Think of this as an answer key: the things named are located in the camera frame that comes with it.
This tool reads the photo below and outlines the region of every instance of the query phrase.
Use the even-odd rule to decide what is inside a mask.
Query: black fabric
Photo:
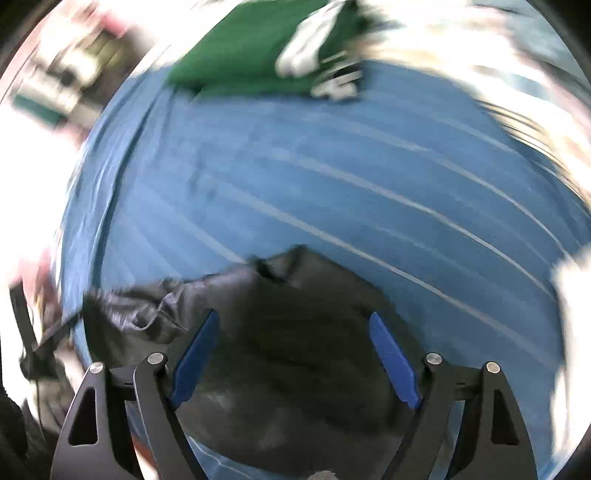
[[[109,367],[165,351],[207,308],[221,334],[190,401],[186,432],[238,462],[292,475],[379,475],[411,412],[368,335],[369,315],[404,322],[375,287],[297,247],[196,281],[90,291],[90,351]]]

